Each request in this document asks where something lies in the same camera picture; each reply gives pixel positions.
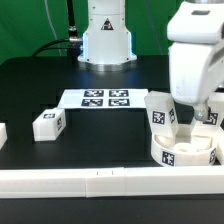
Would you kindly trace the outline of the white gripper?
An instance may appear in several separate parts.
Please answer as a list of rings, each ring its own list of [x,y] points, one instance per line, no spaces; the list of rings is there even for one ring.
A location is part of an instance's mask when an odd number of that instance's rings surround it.
[[[183,1],[168,23],[170,91],[194,105],[198,121],[209,119],[205,103],[224,82],[224,2]]]

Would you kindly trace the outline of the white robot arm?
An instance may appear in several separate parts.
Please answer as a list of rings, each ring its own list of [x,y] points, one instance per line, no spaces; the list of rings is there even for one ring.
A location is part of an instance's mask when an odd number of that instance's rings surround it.
[[[125,25],[125,0],[88,0],[89,25],[79,63],[115,71],[135,62]],[[224,84],[224,0],[184,0],[169,21],[169,81],[173,99],[209,118],[208,98]]]

